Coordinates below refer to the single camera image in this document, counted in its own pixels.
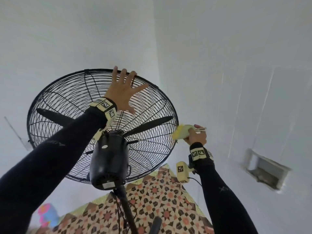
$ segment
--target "patterned rug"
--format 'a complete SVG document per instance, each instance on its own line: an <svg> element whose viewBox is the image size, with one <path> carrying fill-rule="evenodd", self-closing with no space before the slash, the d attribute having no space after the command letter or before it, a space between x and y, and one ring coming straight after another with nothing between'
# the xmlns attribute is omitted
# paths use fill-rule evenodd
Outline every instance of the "patterned rug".
<svg viewBox="0 0 312 234"><path fill-rule="evenodd" d="M126 186L127 197L135 216L139 234L148 233L155 216L162 218L160 233L213 234L211 223L204 217L184 187L171 175L168 165ZM120 215L122 233L123 217ZM117 203L111 194L101 197L65 215L52 230L40 228L35 234L118 233Z"/></svg>

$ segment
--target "person's right arm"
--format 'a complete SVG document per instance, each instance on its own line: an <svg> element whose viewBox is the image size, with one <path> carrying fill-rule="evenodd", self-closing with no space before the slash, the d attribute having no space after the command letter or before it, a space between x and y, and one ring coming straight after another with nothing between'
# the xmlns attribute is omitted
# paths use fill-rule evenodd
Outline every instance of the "person's right arm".
<svg viewBox="0 0 312 234"><path fill-rule="evenodd" d="M186 142L190 144L191 154L194 155L195 152L196 155L199 150L204 150L206 155L206 158L197 159L193 161L193 164L201 179L215 234L257 234L255 225L246 209L221 179L215 169L211 153L204 148L206 134L197 134L193 129L190 129L189 132L190 136L186 139Z"/></svg>

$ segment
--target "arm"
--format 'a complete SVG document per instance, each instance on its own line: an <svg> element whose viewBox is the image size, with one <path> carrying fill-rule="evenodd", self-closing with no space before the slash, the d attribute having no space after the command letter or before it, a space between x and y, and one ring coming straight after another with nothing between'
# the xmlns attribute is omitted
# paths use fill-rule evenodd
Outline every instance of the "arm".
<svg viewBox="0 0 312 234"><path fill-rule="evenodd" d="M115 102L117 110L128 110L134 114L129 100L148 84L131 88L136 72L132 71L124 81L126 73L127 70L123 69L117 82L117 67L114 68L112 84L105 97ZM26 232L32 213L70 172L97 130L105 127L107 119L101 113L87 110L72 124L37 146L0 178L3 233Z"/></svg>
<svg viewBox="0 0 312 234"><path fill-rule="evenodd" d="M193 129L191 130L186 142L191 144L190 152L194 169L201 179L214 232L216 234L257 234L258 232L246 209L216 172L211 153L203 147L206 143L206 134L197 134ZM196 153L198 150L204 150L205 155L199 158Z"/></svg>

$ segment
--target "wire fan grille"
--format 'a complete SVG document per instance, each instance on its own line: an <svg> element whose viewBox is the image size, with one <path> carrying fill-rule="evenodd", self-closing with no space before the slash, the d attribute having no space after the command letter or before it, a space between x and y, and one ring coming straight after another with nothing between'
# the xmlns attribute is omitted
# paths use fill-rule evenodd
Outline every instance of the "wire fan grille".
<svg viewBox="0 0 312 234"><path fill-rule="evenodd" d="M112 71L109 69L82 70L66 75L52 82L42 90L33 101L27 116L27 132L32 146L35 148L62 129L37 113L37 108L52 110L71 118L77 118L88 108L90 102L105 95L112 81ZM169 122L127 137L128 141L139 140L129 145L129 164L126 182L134 181L156 170L169 156L175 141L171 133L177 128L177 113L169 98L154 84L136 76L132 87L144 83L150 86L135 94L129 105L135 108L133 116L127 111L119 111L118 117L112 122L108 131L123 130L125 132L145 123L165 116L173 116ZM87 178L95 141L91 140L84 153L69 172L67 178L91 183Z"/></svg>

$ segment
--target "long-sleeved black shirt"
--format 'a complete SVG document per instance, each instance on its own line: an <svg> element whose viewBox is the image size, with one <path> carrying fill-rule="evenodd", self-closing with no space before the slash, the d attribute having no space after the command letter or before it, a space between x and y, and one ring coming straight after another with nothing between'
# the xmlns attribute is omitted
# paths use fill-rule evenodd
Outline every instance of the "long-sleeved black shirt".
<svg viewBox="0 0 312 234"><path fill-rule="evenodd" d="M84 113L0 178L1 233L26 233L33 212L70 172L94 134L104 128L106 122L99 114ZM215 233L257 233L243 205L214 166L196 163L195 169L202 181Z"/></svg>

